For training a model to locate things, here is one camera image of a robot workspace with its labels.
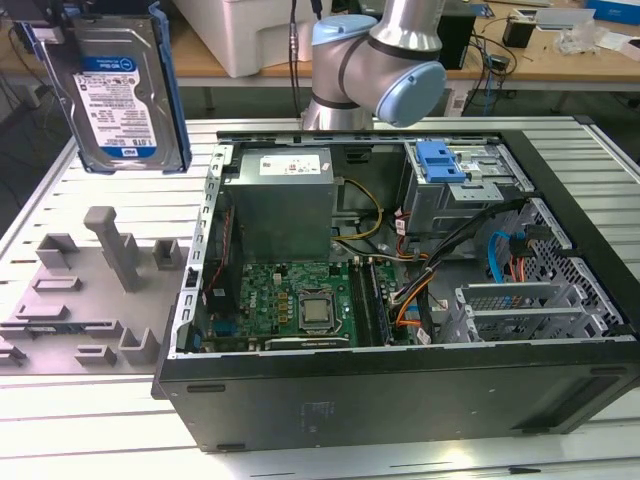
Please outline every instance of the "ram slot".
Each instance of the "ram slot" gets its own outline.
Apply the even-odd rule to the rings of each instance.
[[[362,285],[362,269],[351,262],[349,263],[349,283],[351,285],[351,302],[358,336],[358,346],[371,347],[374,343]]]
[[[364,269],[364,286],[365,298],[367,299],[369,311],[369,323],[373,331],[373,339],[375,345],[390,345],[393,338],[389,329],[389,319],[382,301],[382,293],[380,292],[380,284],[376,275],[376,269],[373,263],[369,263],[363,267]]]

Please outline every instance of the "motherboard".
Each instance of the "motherboard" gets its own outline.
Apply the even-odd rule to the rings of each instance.
[[[390,262],[245,264],[239,311],[213,314],[205,343],[215,351],[388,345],[397,287]]]

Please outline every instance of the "green motherboard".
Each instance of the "green motherboard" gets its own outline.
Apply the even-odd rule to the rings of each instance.
[[[397,290],[394,267],[381,262],[373,268],[386,305]],[[211,333],[235,338],[341,337],[350,347],[361,346],[353,270],[350,262],[245,264],[239,315],[228,329],[214,319]]]

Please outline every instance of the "cardboard box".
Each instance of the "cardboard box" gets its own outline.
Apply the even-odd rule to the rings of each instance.
[[[595,8],[597,20],[640,25],[640,0],[587,0],[586,7]]]

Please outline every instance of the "cpu socket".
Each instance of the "cpu socket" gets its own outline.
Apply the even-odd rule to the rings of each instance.
[[[298,296],[298,325],[307,333],[327,333],[334,328],[333,295],[312,293]]]

